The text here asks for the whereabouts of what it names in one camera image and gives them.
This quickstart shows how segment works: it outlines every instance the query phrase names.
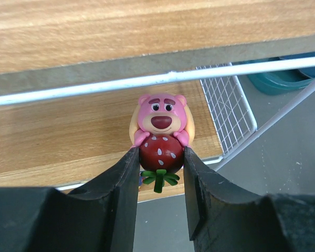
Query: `wire rack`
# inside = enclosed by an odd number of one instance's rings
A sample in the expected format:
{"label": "wire rack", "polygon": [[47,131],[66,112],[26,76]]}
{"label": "wire rack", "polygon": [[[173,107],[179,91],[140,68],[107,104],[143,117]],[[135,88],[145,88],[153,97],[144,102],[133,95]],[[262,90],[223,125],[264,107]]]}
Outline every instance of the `wire rack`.
{"label": "wire rack", "polygon": [[[231,66],[231,63],[197,69],[222,66]],[[227,158],[257,130],[257,122],[237,76],[200,81],[222,145],[222,158]]]}

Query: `toy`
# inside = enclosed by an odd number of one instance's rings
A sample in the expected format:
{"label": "toy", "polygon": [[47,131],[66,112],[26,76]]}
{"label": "toy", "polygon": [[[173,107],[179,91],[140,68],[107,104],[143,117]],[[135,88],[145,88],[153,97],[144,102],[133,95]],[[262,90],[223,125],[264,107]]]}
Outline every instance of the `toy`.
{"label": "toy", "polygon": [[195,137],[193,116],[184,96],[168,93],[144,94],[133,113],[129,134],[133,147],[140,147],[144,184],[155,181],[154,191],[162,192],[164,181],[176,185],[175,174],[183,165],[184,147]]}

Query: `bear's eye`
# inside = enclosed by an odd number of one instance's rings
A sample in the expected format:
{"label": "bear's eye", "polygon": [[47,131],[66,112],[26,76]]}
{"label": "bear's eye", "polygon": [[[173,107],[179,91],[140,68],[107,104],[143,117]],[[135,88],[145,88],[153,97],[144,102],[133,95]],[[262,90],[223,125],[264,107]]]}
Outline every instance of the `bear's eye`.
{"label": "bear's eye", "polygon": [[171,111],[171,110],[173,109],[173,105],[165,104],[165,105],[164,105],[164,108],[165,108],[167,111]]}
{"label": "bear's eye", "polygon": [[154,104],[152,104],[152,110],[154,110],[154,111],[158,111],[158,110],[159,110],[159,108],[160,108],[160,106],[159,106],[159,104],[158,104],[158,103],[154,103]]}

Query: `pink bear toy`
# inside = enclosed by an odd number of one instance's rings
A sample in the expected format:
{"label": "pink bear toy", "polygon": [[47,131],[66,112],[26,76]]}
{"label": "pink bear toy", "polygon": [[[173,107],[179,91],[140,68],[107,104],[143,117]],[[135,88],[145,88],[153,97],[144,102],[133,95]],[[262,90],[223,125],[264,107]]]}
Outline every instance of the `pink bear toy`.
{"label": "pink bear toy", "polygon": [[182,146],[190,146],[195,136],[193,116],[184,96],[168,93],[144,94],[130,123],[132,147],[139,147],[151,134],[169,134]]}

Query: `concrete floor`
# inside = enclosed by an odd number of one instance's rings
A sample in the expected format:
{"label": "concrete floor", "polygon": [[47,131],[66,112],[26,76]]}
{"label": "concrete floor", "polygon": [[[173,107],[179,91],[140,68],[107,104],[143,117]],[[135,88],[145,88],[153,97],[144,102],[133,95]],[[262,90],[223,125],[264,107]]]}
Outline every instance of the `concrete floor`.
{"label": "concrete floor", "polygon": [[[299,92],[267,96],[240,82],[258,128]],[[315,194],[315,92],[218,172],[257,194]],[[194,251],[184,195],[140,203],[136,218],[134,252]]]}

